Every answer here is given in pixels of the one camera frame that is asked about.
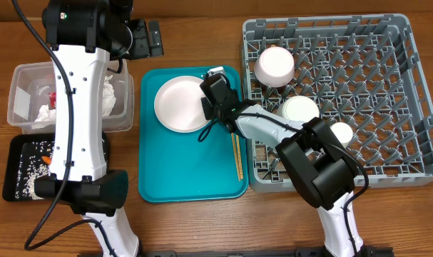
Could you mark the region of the wooden chopstick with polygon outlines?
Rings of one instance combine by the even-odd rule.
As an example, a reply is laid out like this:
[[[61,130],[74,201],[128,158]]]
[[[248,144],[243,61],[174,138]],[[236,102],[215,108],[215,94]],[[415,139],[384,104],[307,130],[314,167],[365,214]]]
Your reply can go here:
[[[235,167],[236,167],[236,171],[237,171],[238,181],[241,181],[240,167],[239,167],[239,163],[238,163],[238,152],[237,152],[237,147],[235,145],[235,136],[233,133],[231,134],[231,141],[232,141],[232,146],[233,146],[233,154],[234,154],[234,159],[235,159]]]
[[[239,181],[243,180],[243,162],[241,157],[241,149],[240,149],[240,138],[238,135],[235,135],[235,144],[236,144],[236,152],[238,155],[238,174],[239,174]]]

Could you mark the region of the large white plate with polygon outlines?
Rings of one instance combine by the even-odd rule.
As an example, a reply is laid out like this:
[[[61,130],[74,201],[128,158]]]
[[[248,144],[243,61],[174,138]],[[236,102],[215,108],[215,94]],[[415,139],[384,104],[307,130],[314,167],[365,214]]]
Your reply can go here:
[[[205,127],[200,89],[203,80],[195,76],[177,76],[166,81],[158,90],[154,111],[157,119],[169,130],[190,133]]]

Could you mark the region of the white paper napkin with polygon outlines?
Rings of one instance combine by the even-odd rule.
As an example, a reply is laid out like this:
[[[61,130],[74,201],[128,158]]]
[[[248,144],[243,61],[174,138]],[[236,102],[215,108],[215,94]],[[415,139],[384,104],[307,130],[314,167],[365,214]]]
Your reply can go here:
[[[112,75],[106,76],[103,85],[103,98],[102,98],[102,116],[109,116],[116,104],[116,97],[114,89],[110,80]]]

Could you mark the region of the small white bowl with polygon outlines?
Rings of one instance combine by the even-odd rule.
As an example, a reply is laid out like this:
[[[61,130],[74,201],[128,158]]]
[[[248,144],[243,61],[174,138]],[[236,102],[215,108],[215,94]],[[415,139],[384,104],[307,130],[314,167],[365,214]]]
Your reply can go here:
[[[273,88],[285,86],[292,81],[295,61],[292,54],[279,46],[264,50],[255,62],[256,79]]]

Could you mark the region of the large white bowl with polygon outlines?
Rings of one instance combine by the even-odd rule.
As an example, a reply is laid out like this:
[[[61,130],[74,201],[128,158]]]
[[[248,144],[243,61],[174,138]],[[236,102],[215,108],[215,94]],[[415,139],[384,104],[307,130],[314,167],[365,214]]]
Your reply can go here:
[[[317,104],[306,96],[293,96],[285,101],[276,114],[291,121],[308,122],[320,117]]]

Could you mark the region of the red snack wrapper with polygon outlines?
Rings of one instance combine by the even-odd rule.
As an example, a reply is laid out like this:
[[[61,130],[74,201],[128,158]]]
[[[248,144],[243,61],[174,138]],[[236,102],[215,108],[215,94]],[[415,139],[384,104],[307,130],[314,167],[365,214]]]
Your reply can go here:
[[[49,94],[50,106],[52,109],[56,108],[56,92],[51,92]]]

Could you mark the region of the white tissue paper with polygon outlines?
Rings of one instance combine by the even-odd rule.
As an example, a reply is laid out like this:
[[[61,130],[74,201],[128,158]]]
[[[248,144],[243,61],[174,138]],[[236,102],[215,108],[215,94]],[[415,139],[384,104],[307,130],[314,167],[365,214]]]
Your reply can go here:
[[[38,116],[35,122],[42,121],[55,121],[56,120],[56,109],[50,109],[48,105],[42,105],[39,109]]]

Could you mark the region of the white cup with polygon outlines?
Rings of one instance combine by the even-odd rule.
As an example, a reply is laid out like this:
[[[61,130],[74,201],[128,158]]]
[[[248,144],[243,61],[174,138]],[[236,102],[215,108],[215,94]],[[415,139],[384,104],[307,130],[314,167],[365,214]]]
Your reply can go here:
[[[330,128],[343,148],[347,148],[353,138],[352,128],[343,122],[334,123]]]

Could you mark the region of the orange carrot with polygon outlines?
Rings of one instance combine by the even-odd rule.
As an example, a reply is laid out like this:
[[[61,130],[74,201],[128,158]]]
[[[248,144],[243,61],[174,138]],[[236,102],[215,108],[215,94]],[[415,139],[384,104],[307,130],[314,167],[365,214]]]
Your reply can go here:
[[[50,164],[51,164],[51,157],[49,157],[49,156],[42,156],[41,159],[42,159],[42,161],[43,161],[44,163],[46,163],[47,165],[50,165]]]

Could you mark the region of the white rice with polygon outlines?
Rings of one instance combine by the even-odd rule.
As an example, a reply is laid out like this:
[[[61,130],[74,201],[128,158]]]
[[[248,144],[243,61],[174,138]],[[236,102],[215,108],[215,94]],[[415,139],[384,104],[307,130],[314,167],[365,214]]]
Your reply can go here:
[[[43,200],[35,193],[34,182],[37,178],[49,175],[49,165],[44,163],[42,156],[52,158],[53,141],[37,141],[25,143],[21,148],[18,174],[16,175],[16,190],[14,198],[18,201]]]

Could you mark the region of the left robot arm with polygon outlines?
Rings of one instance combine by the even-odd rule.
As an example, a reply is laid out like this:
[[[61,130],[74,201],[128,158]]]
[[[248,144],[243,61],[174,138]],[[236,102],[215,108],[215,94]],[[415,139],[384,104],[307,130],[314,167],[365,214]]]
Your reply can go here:
[[[87,223],[105,256],[137,256],[141,242],[124,203],[128,174],[103,155],[103,86],[111,59],[150,55],[147,23],[132,19],[131,1],[51,1],[42,13],[43,45],[56,82],[54,152],[37,196],[64,203]]]

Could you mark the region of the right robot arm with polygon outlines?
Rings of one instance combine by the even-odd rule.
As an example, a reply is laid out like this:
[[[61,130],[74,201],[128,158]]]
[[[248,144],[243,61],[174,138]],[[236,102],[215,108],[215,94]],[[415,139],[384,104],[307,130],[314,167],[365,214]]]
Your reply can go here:
[[[352,202],[355,176],[365,173],[362,164],[348,153],[321,118],[291,121],[266,111],[253,100],[240,100],[225,74],[208,74],[200,85],[205,118],[200,133],[205,140],[212,126],[259,141],[275,149],[295,190],[317,209],[325,232],[329,256],[366,256],[367,248],[357,232]]]

